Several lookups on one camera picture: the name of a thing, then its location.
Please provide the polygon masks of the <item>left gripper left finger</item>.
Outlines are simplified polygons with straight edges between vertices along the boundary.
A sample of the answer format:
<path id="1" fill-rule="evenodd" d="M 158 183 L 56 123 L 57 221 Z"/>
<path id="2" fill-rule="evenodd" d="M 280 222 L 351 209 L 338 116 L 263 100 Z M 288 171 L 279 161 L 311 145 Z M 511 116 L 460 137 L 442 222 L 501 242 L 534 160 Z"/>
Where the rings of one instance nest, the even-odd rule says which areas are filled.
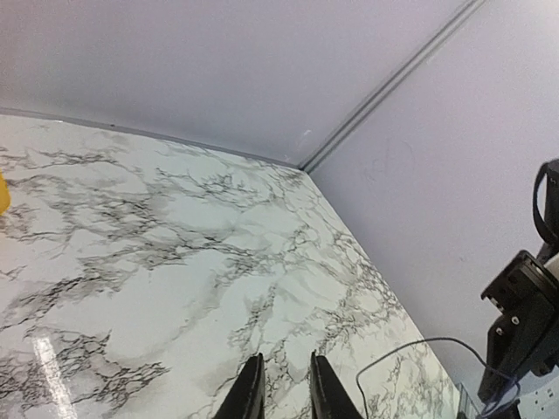
<path id="1" fill-rule="evenodd" d="M 265 417 L 266 374 L 261 353 L 250 357 L 219 407 L 214 419 Z"/>

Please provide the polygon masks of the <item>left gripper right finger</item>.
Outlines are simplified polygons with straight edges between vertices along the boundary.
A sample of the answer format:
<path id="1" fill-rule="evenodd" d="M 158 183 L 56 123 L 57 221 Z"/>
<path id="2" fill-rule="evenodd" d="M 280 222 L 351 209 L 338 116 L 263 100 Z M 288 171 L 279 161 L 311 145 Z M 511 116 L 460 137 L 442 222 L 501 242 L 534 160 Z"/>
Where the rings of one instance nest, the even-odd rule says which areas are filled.
<path id="1" fill-rule="evenodd" d="M 328 359 L 315 351 L 310 361 L 310 400 L 313 419 L 362 419 Z"/>

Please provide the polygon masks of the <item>right corner aluminium post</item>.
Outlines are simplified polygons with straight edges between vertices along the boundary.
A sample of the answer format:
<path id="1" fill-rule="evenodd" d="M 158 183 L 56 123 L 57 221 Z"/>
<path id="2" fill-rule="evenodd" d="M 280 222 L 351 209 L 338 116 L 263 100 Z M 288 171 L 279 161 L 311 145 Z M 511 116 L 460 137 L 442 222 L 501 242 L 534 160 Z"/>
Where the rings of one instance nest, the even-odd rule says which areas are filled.
<path id="1" fill-rule="evenodd" d="M 464 1 L 402 64 L 369 92 L 322 144 L 297 169 L 312 174 L 378 107 L 393 94 L 421 65 L 432 57 L 487 1 Z"/>

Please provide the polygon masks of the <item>back aluminium rail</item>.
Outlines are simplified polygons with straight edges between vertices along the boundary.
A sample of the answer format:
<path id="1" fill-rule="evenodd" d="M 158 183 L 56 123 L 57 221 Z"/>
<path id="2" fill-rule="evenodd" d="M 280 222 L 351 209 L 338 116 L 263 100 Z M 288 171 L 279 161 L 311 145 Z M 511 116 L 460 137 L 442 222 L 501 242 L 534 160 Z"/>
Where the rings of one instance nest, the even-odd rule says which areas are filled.
<path id="1" fill-rule="evenodd" d="M 64 122 L 64 123 L 78 125 L 78 126 L 82 126 L 82 127 L 102 129 L 102 130 L 107 130 L 107 131 L 121 133 L 121 134 L 140 135 L 140 136 L 144 136 L 144 137 L 151 138 L 151 139 L 154 139 L 154 140 L 170 141 L 170 142 L 174 142 L 174 143 L 177 143 L 177 144 L 183 144 L 185 146 L 203 148 L 203 149 L 206 149 L 206 150 L 212 150 L 212 151 L 216 151 L 216 152 L 226 153 L 228 155 L 236 155 L 236 156 L 243 157 L 243 158 L 246 158 L 246 159 L 252 159 L 252 160 L 257 160 L 257 161 L 265 161 L 267 163 L 280 165 L 282 167 L 293 168 L 293 169 L 300 170 L 299 165 L 297 163 L 293 164 L 289 161 L 284 162 L 284 161 L 276 160 L 276 159 L 269 158 L 269 157 L 263 157 L 263 156 L 259 156 L 259 155 L 255 155 L 255 154 L 242 152 L 242 151 L 230 150 L 228 148 L 223 148 L 223 147 L 220 147 L 220 146 L 207 144 L 206 142 L 202 142 L 202 141 L 194 141 L 194 140 L 191 140 L 191 139 L 180 138 L 180 137 L 176 137 L 176 136 L 172 136 L 172 135 L 158 134 L 158 133 L 153 133 L 153 132 L 149 132 L 149 131 L 145 131 L 145 130 L 141 130 L 141 129 L 131 128 L 131 127 L 123 127 L 123 126 L 119 126 L 119 125 L 115 125 L 115 124 L 107 124 L 107 123 L 101 123 L 101 122 L 96 122 L 96 121 L 91 121 L 91 120 L 83 120 L 83 119 L 79 119 L 79 118 L 53 115 L 53 114 L 48 114 L 48 113 L 25 111 L 25 110 L 20 110 L 20 109 L 16 109 L 16 108 L 5 107 L 5 106 L 1 107 L 1 115 L 33 118 L 33 119 L 39 119 L 39 120 L 51 120 L 51 121 L 57 121 L 57 122 L 60 122 L 60 123 Z"/>

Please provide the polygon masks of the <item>yellow bin far right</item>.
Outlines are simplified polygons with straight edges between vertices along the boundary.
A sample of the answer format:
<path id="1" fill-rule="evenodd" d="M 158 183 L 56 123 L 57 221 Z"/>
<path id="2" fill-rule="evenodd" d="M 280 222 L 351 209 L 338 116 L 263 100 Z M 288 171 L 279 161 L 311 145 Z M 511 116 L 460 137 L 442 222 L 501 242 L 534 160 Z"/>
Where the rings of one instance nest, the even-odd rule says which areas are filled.
<path id="1" fill-rule="evenodd" d="M 3 215 L 6 210 L 10 207 L 11 197 L 9 186 L 6 180 L 3 177 L 3 174 L 0 173 L 0 215 Z"/>

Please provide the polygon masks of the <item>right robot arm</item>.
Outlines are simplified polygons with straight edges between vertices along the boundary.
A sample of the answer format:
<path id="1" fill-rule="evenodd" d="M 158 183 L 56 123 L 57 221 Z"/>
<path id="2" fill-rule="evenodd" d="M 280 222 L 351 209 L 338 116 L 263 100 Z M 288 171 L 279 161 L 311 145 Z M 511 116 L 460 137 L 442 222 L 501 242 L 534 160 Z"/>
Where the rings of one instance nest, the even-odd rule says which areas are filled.
<path id="1" fill-rule="evenodd" d="M 482 402 L 529 373 L 541 377 L 558 366 L 558 160 L 538 171 L 532 213 L 543 240 L 538 254 L 519 251 L 481 293 L 500 312 L 487 333 Z"/>

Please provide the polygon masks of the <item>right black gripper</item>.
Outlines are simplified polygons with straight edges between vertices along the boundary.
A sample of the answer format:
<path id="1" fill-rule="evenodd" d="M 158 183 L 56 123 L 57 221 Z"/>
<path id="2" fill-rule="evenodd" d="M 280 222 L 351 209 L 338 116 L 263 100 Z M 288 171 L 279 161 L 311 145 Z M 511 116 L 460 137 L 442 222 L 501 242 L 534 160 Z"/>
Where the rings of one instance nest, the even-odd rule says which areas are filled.
<path id="1" fill-rule="evenodd" d="M 478 397 L 492 400 L 531 373 L 558 365 L 558 277 L 520 251 L 481 294 L 500 311 L 487 333 L 487 367 Z"/>

